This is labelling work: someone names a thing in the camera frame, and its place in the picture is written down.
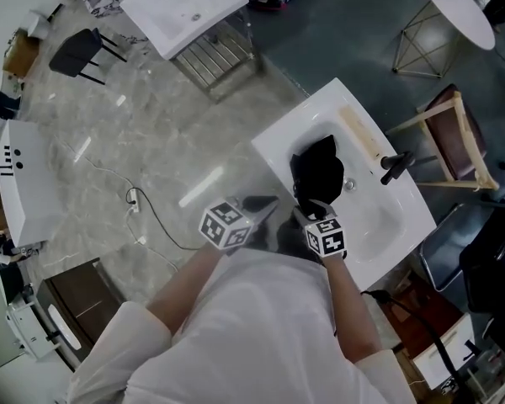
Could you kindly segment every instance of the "metal rack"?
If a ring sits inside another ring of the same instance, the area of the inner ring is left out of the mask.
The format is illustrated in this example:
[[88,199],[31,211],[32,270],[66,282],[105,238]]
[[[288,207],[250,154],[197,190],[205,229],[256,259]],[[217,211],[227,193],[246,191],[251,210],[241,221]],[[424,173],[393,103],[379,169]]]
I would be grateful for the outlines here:
[[[223,20],[172,59],[173,64],[216,103],[241,84],[232,82],[238,77],[239,69],[243,68],[244,80],[247,80],[260,68],[247,9],[242,8],[231,16],[242,23],[246,37]],[[244,68],[249,62],[253,64],[252,72]]]

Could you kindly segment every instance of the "round table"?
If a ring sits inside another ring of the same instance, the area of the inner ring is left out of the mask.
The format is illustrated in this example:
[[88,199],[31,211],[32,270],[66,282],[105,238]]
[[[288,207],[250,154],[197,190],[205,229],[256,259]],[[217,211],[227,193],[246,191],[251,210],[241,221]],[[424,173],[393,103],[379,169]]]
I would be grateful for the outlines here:
[[[419,15],[423,14],[431,5],[433,5],[438,10],[438,12],[417,21]],[[445,17],[458,31],[458,34],[454,40],[450,40],[449,42],[438,46],[431,51],[425,51],[419,45],[417,35],[424,23],[439,15]],[[410,35],[408,33],[408,30],[412,27],[417,27],[417,33],[414,35]],[[442,70],[438,70],[430,61],[428,56],[430,56],[435,51],[439,51],[445,46],[451,45],[453,43],[454,47],[456,47],[460,35],[463,35],[466,39],[479,46],[483,50],[489,51],[493,49],[496,44],[496,38],[494,37],[492,26],[474,0],[430,0],[402,30],[401,42],[396,52],[393,72],[427,75],[431,77],[442,77],[453,64],[453,61],[457,55],[456,50],[454,50],[453,55],[447,59]],[[401,53],[401,50],[405,47],[404,43],[406,41],[408,42],[406,49]],[[404,56],[411,46],[417,51],[420,56],[409,62],[402,63]],[[431,73],[404,70],[405,67],[408,67],[420,60],[425,60],[427,62],[427,64],[432,69]]]

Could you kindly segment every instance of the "faucet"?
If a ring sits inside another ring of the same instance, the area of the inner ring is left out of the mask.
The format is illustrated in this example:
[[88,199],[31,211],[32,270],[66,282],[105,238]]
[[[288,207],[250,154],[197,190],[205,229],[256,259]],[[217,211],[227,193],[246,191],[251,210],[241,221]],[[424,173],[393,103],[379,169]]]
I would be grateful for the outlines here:
[[380,165],[387,173],[381,177],[381,183],[387,185],[393,178],[398,179],[413,163],[415,163],[415,157],[410,151],[405,151],[396,156],[383,157],[380,160]]

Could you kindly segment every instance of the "white sink on floor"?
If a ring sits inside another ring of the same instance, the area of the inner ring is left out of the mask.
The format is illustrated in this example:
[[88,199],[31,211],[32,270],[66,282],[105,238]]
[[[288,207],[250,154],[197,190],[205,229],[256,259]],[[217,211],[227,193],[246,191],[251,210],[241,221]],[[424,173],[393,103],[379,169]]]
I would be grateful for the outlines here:
[[165,59],[249,0],[124,0],[120,6]]
[[364,290],[395,267],[436,224],[407,171],[386,186],[380,182],[386,173],[381,158],[396,152],[338,79],[252,143],[293,195],[292,155],[329,135],[335,137],[345,178],[355,180],[355,190],[343,191],[332,206],[346,230],[346,263],[358,287]]

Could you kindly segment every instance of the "black cable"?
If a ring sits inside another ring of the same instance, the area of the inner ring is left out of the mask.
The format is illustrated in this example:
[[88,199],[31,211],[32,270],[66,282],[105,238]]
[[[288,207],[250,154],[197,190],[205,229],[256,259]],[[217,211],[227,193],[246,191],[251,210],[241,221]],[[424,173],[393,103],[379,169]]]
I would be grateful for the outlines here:
[[370,292],[366,290],[364,292],[361,292],[361,294],[372,296],[378,302],[378,304],[386,304],[388,302],[392,302],[393,304],[400,306],[402,310],[406,311],[408,314],[418,319],[422,323],[424,328],[427,330],[428,334],[430,334],[430,336],[432,337],[432,340],[436,345],[436,348],[438,349],[439,356],[444,362],[445,368],[449,371],[449,374],[451,374],[454,381],[459,387],[459,393],[454,399],[453,403],[456,404],[475,403],[476,400],[473,394],[471,393],[470,388],[460,377],[460,374],[453,365],[453,361],[451,360],[449,354],[447,353],[447,350],[445,349],[445,346],[442,343],[441,338],[439,337],[438,333],[434,330],[432,325],[428,323],[427,320],[419,316],[415,311],[410,310],[409,308],[401,304],[398,300],[393,299],[393,297],[389,295],[389,292],[387,292],[386,290],[372,290]]
[[181,248],[182,250],[189,250],[191,252],[197,252],[198,250],[200,250],[200,247],[198,247],[198,248],[183,247],[183,246],[179,245],[178,242],[174,238],[172,238],[170,236],[170,234],[168,233],[166,227],[163,225],[163,223],[159,219],[159,216],[157,215],[157,212],[155,212],[155,208],[153,208],[153,205],[152,205],[152,202],[150,201],[150,198],[148,198],[147,194],[144,193],[144,190],[142,190],[142,189],[140,189],[138,187],[131,187],[129,190],[127,190],[127,193],[125,194],[125,202],[127,202],[129,205],[134,205],[135,204],[134,200],[129,200],[129,193],[131,192],[131,190],[137,190],[138,192],[142,193],[142,195],[146,198],[146,200],[148,201],[148,204],[150,205],[151,211],[153,212],[153,215],[155,216],[157,222],[159,223],[159,226],[161,226],[162,231],[165,232],[165,234],[167,235],[167,237],[170,238],[170,241],[172,241],[174,244],[176,244],[177,247]]

